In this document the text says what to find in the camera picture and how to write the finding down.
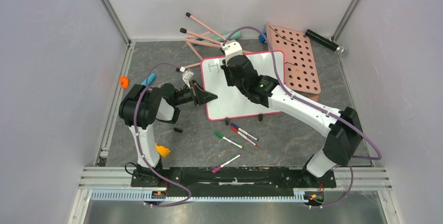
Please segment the pink framed whiteboard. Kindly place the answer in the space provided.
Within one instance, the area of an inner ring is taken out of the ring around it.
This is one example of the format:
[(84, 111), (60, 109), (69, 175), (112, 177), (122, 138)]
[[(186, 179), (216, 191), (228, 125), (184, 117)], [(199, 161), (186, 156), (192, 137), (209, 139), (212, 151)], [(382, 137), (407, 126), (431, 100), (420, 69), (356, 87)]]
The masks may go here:
[[(275, 51), (276, 68), (280, 78), (284, 78), (284, 53)], [(246, 54), (259, 75), (276, 78), (271, 52)], [(201, 72), (204, 90), (218, 96), (206, 104), (207, 117), (211, 121), (235, 119), (240, 117), (258, 116), (259, 114), (280, 113), (278, 110), (266, 108), (252, 103), (234, 86), (227, 85), (224, 71), (221, 68), (224, 56), (205, 58), (201, 61)]]

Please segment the black marker cap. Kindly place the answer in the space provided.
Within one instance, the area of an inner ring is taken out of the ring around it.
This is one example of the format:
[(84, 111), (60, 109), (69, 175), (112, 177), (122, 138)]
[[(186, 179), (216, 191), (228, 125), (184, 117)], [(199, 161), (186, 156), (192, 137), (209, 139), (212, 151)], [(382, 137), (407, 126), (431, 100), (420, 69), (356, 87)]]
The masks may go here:
[(176, 128), (176, 127), (174, 127), (173, 130), (174, 130), (175, 132), (177, 132), (177, 133), (183, 133), (183, 130), (182, 130), (182, 129), (179, 129), (179, 128)]

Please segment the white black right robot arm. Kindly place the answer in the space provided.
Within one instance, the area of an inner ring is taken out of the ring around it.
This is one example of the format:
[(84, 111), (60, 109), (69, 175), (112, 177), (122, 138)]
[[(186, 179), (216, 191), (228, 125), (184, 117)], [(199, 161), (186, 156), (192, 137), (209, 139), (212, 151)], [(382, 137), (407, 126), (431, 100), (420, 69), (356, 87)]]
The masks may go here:
[(224, 59), (221, 68), (227, 85), (236, 87), (252, 103), (284, 112), (326, 137), (324, 147), (307, 161), (301, 173), (307, 186), (316, 186), (330, 169), (348, 165), (363, 139), (354, 109), (327, 107), (289, 91), (278, 79), (258, 74), (245, 55)]

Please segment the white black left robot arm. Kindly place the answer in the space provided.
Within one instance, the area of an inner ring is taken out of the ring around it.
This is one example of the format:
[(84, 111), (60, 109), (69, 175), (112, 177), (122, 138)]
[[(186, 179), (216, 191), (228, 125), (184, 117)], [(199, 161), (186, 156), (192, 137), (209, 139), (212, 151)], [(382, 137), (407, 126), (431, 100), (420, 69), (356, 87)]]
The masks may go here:
[(119, 117), (133, 135), (137, 165), (148, 168), (144, 179), (151, 186), (158, 186), (164, 180), (163, 170), (157, 168), (161, 158), (156, 148), (153, 124), (156, 121), (175, 124), (180, 115), (179, 105), (192, 102), (199, 107), (217, 98), (194, 79), (181, 89), (165, 83), (160, 87), (135, 84), (129, 90), (119, 106)]

